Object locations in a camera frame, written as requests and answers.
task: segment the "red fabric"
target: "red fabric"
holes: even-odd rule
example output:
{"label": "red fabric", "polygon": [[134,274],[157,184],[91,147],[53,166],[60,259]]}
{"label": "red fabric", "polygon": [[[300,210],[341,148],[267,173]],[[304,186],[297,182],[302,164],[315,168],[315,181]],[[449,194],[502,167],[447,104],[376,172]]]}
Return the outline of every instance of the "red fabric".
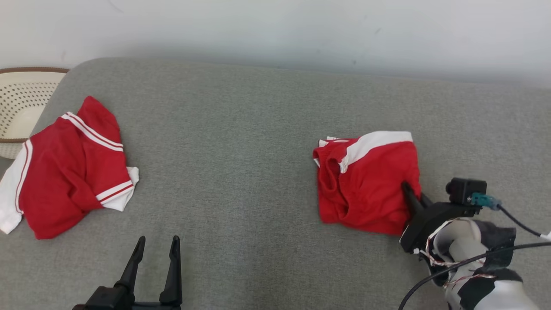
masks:
{"label": "red fabric", "polygon": [[[120,143],[115,117],[93,97],[85,99],[77,116],[100,136]],[[94,142],[68,119],[59,117],[30,142],[19,207],[37,239],[70,229],[90,210],[102,208],[96,195],[130,180],[122,151]]]}
{"label": "red fabric", "polygon": [[329,140],[314,150],[319,161],[318,198],[324,223],[401,235],[409,220],[401,184],[407,181],[421,195],[417,150],[413,142],[397,142],[371,149],[341,173],[347,147],[358,138]]}

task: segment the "white plastic basket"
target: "white plastic basket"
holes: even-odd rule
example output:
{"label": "white plastic basket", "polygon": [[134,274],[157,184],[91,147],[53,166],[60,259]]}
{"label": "white plastic basket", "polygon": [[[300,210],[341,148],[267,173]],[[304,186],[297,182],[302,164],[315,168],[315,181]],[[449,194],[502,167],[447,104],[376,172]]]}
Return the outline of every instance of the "white plastic basket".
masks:
{"label": "white plastic basket", "polygon": [[0,70],[1,157],[17,156],[67,71],[42,67]]}

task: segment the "gray couch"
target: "gray couch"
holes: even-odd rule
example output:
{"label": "gray couch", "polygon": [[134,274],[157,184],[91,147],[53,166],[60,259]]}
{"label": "gray couch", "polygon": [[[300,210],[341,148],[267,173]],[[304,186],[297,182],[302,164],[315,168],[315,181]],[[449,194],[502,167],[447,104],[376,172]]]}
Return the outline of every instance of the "gray couch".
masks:
{"label": "gray couch", "polygon": [[[1,309],[85,302],[118,280],[141,235],[136,295],[155,301],[175,234],[183,309],[397,308],[424,263],[396,237],[320,222],[311,155],[327,135],[411,131],[434,200],[454,176],[484,179],[526,224],[551,228],[549,90],[107,58],[66,75],[34,132],[87,95],[117,117],[141,180],[124,212],[91,212],[55,239],[36,240],[25,221],[1,234]],[[537,241],[518,232],[517,244]],[[518,251],[511,266],[542,309],[550,257]],[[430,284],[407,308],[447,309]]]}

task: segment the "wire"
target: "wire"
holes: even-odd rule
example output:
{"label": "wire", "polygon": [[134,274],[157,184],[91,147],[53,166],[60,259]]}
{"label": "wire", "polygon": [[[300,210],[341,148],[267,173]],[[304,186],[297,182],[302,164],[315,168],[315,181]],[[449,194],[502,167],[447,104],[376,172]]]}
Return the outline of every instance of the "wire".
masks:
{"label": "wire", "polygon": [[537,231],[529,228],[528,226],[524,225],[523,223],[521,223],[520,221],[518,221],[513,215],[511,215],[511,213],[509,213],[507,210],[505,210],[505,208],[501,205],[501,204],[498,204],[497,205],[498,209],[500,209],[505,215],[507,215],[508,218],[510,218],[515,224],[519,225],[522,229],[524,229],[525,231],[535,235],[536,237],[541,237],[542,234],[541,233],[538,233]]}
{"label": "wire", "polygon": [[476,260],[479,260],[481,258],[485,258],[487,257],[488,255],[491,255],[491,254],[495,254],[495,253],[500,253],[500,252],[505,252],[505,251],[512,251],[512,250],[520,250],[520,249],[528,249],[528,248],[539,248],[539,247],[548,247],[551,245],[551,242],[539,242],[539,243],[527,243],[527,244],[521,244],[521,245],[515,245],[513,247],[507,247],[507,248],[501,248],[501,249],[497,249],[497,250],[494,250],[494,251],[488,251],[484,254],[481,254],[481,255],[478,255],[478,256],[475,256],[475,257],[472,257],[472,258],[469,258],[469,259],[466,259],[464,261],[461,261],[459,263],[457,263],[456,265],[454,266],[451,266],[449,268],[446,268],[444,270],[441,270],[441,271],[438,271],[424,279],[422,279],[421,281],[417,282],[417,284],[415,284],[411,290],[409,290],[409,292],[404,296],[404,299],[402,299],[402,303],[400,303],[400,307],[398,308],[398,310],[403,310],[404,307],[406,306],[406,303],[408,302],[408,299],[413,295],[413,293],[415,293],[415,291],[420,288],[423,284],[429,282],[430,280],[442,275],[442,274],[445,274],[453,269],[457,269],[461,266],[465,266],[469,263],[472,263]]}

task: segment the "white wall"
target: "white wall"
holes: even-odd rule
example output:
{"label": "white wall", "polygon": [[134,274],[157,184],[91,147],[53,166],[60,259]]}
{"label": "white wall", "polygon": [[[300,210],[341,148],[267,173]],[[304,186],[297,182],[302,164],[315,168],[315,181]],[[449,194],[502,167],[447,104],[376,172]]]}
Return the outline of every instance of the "white wall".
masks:
{"label": "white wall", "polygon": [[0,67],[144,55],[551,87],[551,1],[0,2]]}

